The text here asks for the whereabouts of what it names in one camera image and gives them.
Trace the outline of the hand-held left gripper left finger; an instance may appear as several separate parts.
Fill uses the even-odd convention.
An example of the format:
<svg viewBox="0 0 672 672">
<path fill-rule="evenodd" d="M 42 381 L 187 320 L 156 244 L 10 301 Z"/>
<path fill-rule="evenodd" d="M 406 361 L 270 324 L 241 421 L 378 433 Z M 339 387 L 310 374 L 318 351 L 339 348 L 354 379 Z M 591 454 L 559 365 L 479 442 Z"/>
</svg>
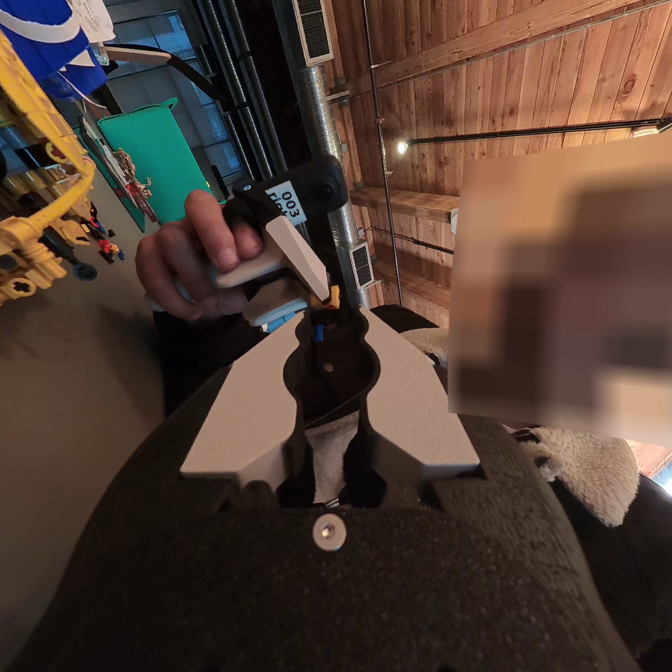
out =
<svg viewBox="0 0 672 672">
<path fill-rule="evenodd" d="M 277 489 L 291 475 L 289 441 L 298 401 L 284 378 L 305 326 L 299 313 L 235 361 L 183 464 L 185 478 L 217 478 L 244 488 L 254 481 Z"/>
</svg>

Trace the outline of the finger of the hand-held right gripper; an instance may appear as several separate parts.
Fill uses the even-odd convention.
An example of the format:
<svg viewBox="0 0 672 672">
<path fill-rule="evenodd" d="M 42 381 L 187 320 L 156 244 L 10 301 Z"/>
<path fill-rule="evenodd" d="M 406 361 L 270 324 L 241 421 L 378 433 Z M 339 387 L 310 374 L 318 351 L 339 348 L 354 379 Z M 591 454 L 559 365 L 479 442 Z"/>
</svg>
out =
<svg viewBox="0 0 672 672">
<path fill-rule="evenodd" d="M 324 263 L 287 217 L 280 215 L 266 223 L 265 232 L 312 294 L 318 300 L 331 298 L 330 279 Z"/>
<path fill-rule="evenodd" d="M 311 296 L 298 280 L 280 278 L 259 289 L 244 308 L 243 318 L 251 326 L 260 327 L 304 310 L 310 304 Z"/>
</svg>

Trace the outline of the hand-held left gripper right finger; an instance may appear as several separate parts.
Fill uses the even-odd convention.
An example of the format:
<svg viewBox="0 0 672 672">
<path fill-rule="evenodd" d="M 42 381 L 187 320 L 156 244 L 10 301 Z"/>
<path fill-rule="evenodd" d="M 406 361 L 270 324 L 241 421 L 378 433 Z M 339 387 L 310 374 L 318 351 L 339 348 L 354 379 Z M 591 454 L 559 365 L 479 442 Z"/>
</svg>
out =
<svg viewBox="0 0 672 672">
<path fill-rule="evenodd" d="M 370 467 L 387 483 L 426 483 L 478 469 L 481 461 L 432 359 L 367 308 L 362 343 L 374 358 L 359 424 Z"/>
</svg>

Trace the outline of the black brick assembly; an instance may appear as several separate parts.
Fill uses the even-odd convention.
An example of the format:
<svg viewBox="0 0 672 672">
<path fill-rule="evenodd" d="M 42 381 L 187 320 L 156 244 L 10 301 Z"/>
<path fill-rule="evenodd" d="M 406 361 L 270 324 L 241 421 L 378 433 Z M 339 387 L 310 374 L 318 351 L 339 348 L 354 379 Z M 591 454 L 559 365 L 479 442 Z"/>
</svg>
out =
<svg viewBox="0 0 672 672">
<path fill-rule="evenodd" d="M 348 336 L 353 311 L 346 305 L 338 309 L 311 310 L 309 317 L 313 342 L 325 344 Z"/>
</svg>

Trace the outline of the yellow toy brick car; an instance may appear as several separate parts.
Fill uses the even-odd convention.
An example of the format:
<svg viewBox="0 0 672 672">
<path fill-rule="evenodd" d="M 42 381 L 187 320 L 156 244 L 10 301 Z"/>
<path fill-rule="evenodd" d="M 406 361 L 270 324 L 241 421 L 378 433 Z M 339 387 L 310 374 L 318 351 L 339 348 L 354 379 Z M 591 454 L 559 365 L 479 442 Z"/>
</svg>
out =
<svg viewBox="0 0 672 672">
<path fill-rule="evenodd" d="M 2 304 L 72 273 L 40 238 L 51 226 L 74 251 L 90 245 L 80 219 L 89 219 L 95 174 L 72 128 L 1 36 Z"/>
</svg>

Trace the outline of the person's right forearm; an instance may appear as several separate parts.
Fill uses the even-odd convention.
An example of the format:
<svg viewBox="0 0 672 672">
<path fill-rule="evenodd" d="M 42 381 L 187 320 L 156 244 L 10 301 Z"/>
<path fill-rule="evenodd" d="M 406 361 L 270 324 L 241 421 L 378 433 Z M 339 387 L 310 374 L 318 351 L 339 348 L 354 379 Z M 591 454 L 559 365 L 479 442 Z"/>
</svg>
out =
<svg viewBox="0 0 672 672">
<path fill-rule="evenodd" d="M 153 322 L 166 417 L 217 371 L 230 366 L 264 338 L 263 332 L 240 314 L 187 321 L 153 312 Z"/>
</svg>

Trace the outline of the person's right hand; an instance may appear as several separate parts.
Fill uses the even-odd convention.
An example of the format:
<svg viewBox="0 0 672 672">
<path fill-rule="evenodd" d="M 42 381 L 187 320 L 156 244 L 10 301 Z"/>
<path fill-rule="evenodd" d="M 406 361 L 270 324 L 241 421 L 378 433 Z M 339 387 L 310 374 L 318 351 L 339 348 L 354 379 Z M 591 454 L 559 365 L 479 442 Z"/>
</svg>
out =
<svg viewBox="0 0 672 672">
<path fill-rule="evenodd" d="M 139 242 L 136 272 L 147 297 L 164 313 L 186 321 L 242 313 L 247 305 L 243 289 L 217 287 L 208 268 L 231 272 L 263 251 L 262 238 L 243 219 L 229 223 L 207 191 L 192 191 L 184 208 L 183 219 L 163 224 Z"/>
</svg>

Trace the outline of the white air vent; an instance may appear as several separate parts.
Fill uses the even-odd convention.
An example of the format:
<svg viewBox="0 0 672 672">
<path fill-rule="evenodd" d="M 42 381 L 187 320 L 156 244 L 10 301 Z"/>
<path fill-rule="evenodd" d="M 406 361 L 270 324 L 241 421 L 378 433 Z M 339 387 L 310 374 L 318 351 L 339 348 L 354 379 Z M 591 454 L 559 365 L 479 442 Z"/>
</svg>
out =
<svg viewBox="0 0 672 672">
<path fill-rule="evenodd" d="M 375 280 L 368 243 L 363 240 L 349 248 L 348 253 L 357 290 L 368 289 Z"/>
<path fill-rule="evenodd" d="M 324 1 L 293 1 L 300 44 L 307 67 L 334 59 Z"/>
</svg>

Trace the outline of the black curved pole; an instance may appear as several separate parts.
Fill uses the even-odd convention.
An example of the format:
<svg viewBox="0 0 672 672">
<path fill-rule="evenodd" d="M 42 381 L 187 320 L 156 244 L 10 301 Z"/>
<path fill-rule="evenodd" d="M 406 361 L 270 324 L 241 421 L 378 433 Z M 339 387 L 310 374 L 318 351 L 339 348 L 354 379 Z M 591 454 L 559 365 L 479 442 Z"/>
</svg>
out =
<svg viewBox="0 0 672 672">
<path fill-rule="evenodd" d="M 167 65 L 181 73 L 206 96 L 216 102 L 219 102 L 227 111 L 236 109 L 235 103 L 231 100 L 228 94 L 221 88 L 215 86 L 210 80 L 206 79 L 206 77 L 195 70 L 195 68 L 180 59 L 178 56 L 171 55 L 169 53 L 166 53 L 165 55 L 168 56 L 166 61 Z"/>
</svg>

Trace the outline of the green bin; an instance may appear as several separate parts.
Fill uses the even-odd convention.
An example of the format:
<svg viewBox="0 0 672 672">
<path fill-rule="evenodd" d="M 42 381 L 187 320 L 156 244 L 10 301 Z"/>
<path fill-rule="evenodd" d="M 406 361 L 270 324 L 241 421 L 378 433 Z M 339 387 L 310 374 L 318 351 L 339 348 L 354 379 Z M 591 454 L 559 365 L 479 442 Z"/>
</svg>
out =
<svg viewBox="0 0 672 672">
<path fill-rule="evenodd" d="M 184 205 L 195 190 L 211 193 L 173 110 L 179 104 L 172 97 L 160 104 L 146 105 L 130 113 L 109 115 L 97 127 L 113 150 L 123 150 L 134 164 L 135 175 L 148 184 L 148 204 L 160 224 L 179 221 Z"/>
</svg>

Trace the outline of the wooden stick model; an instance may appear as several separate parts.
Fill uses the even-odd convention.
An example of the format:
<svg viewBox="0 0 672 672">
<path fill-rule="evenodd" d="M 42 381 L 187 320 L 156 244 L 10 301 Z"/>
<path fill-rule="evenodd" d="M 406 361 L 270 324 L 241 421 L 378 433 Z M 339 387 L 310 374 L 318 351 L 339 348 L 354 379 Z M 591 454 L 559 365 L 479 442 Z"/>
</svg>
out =
<svg viewBox="0 0 672 672">
<path fill-rule="evenodd" d="M 153 181 L 151 177 L 141 171 L 138 172 L 132 157 L 123 148 L 113 150 L 112 155 L 121 168 L 122 174 L 126 179 L 126 186 L 133 197 L 138 196 L 143 200 L 151 198 L 153 196 L 151 191 Z"/>
</svg>

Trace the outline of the pile of small coloured pins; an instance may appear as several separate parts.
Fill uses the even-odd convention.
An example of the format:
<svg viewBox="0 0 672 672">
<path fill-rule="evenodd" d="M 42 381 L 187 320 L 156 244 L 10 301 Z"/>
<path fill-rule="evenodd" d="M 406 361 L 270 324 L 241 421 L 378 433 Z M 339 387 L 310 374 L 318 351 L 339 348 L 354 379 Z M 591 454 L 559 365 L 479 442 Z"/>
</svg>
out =
<svg viewBox="0 0 672 672">
<path fill-rule="evenodd" d="M 97 208 L 93 202 L 89 202 L 89 219 L 81 218 L 80 225 L 84 233 L 97 244 L 99 255 L 108 264 L 114 264 L 115 260 L 125 260 L 123 250 L 113 241 L 115 232 L 112 229 L 106 229 L 100 222 Z"/>
</svg>

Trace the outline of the teal tray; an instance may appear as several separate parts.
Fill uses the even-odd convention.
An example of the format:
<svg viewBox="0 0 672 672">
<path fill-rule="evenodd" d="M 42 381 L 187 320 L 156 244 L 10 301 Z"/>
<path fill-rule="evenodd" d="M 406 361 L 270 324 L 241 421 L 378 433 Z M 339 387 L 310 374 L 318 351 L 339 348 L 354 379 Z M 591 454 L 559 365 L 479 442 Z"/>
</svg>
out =
<svg viewBox="0 0 672 672">
<path fill-rule="evenodd" d="M 82 114 L 77 116 L 77 123 L 72 129 L 75 131 L 80 144 L 96 164 L 98 171 L 138 228 L 145 232 L 147 222 L 158 224 L 158 216 L 149 202 L 150 198 L 142 200 L 138 196 L 133 197 L 130 193 L 122 170 L 112 155 L 112 151 L 116 149 L 110 147 L 99 130 Z"/>
</svg>

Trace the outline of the wooden sheet holder board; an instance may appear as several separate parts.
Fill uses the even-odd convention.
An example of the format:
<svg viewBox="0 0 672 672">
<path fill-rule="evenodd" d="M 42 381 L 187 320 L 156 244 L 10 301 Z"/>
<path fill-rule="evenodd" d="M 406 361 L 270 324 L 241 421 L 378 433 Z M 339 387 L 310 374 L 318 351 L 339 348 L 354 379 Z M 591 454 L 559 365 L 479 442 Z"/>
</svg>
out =
<svg viewBox="0 0 672 672">
<path fill-rule="evenodd" d="M 168 64 L 173 55 L 160 48 L 135 44 L 108 44 L 105 47 L 106 55 L 111 61 L 118 63 L 137 63 L 150 66 Z"/>
</svg>

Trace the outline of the white printed paper bag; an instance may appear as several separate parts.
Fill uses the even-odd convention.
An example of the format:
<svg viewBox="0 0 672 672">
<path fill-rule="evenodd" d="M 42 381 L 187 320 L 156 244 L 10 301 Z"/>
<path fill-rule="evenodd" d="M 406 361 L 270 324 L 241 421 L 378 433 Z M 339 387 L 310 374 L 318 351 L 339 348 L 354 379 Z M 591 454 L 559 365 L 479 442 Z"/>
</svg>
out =
<svg viewBox="0 0 672 672">
<path fill-rule="evenodd" d="M 103 44 L 115 39 L 113 21 L 103 1 L 67 1 L 73 15 L 91 44 Z"/>
</svg>

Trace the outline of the blue plastic bin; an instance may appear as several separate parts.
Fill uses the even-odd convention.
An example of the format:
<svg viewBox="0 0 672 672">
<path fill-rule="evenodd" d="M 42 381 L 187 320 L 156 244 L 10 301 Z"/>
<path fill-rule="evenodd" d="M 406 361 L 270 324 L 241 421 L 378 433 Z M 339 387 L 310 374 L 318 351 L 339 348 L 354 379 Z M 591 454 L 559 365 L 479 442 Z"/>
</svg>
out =
<svg viewBox="0 0 672 672">
<path fill-rule="evenodd" d="M 2 1 L 1 9 L 22 20 L 59 24 L 72 9 L 67 1 Z M 18 58 L 46 93 L 62 100 L 89 96 L 107 76 L 84 31 L 69 42 L 43 44 L 22 38 L 1 26 Z"/>
</svg>

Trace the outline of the white curved paper strip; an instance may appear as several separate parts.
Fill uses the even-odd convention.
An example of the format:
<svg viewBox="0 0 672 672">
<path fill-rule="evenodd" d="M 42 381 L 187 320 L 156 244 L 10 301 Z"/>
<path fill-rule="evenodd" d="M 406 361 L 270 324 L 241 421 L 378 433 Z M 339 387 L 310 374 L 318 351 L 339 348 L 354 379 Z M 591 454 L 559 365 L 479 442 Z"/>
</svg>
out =
<svg viewBox="0 0 672 672">
<path fill-rule="evenodd" d="M 1 25 L 13 33 L 43 44 L 60 44 L 77 38 L 82 32 L 79 20 L 73 14 L 59 24 L 22 20 L 1 9 Z"/>
</svg>

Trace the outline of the silver ventilation duct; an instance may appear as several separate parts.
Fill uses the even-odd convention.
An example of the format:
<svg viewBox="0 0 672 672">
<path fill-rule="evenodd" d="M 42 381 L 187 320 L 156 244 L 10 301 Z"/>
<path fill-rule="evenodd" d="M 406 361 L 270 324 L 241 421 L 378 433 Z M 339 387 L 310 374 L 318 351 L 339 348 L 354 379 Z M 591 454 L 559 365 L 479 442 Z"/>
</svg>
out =
<svg viewBox="0 0 672 672">
<path fill-rule="evenodd" d="M 314 157 L 329 155 L 345 171 L 342 142 L 337 131 L 333 106 L 327 100 L 327 78 L 323 65 L 303 69 L 298 75 L 297 97 L 310 151 Z M 372 308 L 370 287 L 359 291 L 349 260 L 349 248 L 366 240 L 359 234 L 349 195 L 343 206 L 328 214 L 329 226 L 341 267 L 345 293 L 352 307 Z"/>
</svg>

